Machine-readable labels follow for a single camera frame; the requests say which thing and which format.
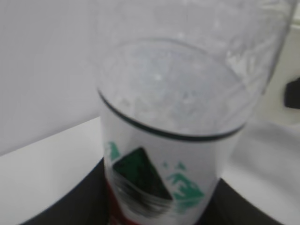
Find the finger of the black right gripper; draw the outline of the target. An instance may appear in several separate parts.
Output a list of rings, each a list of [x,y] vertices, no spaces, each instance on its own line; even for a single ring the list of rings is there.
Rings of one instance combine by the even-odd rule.
[[[292,109],[300,109],[300,79],[289,82],[285,86],[284,106]]]

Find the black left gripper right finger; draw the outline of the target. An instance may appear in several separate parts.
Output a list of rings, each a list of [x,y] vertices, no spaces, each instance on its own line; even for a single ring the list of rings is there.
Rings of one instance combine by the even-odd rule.
[[[220,180],[201,225],[298,225],[300,192],[270,182]]]

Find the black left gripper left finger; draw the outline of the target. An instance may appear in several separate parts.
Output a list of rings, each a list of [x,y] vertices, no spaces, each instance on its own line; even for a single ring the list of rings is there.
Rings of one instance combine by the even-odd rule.
[[[24,225],[106,225],[108,205],[104,161],[70,192]]]

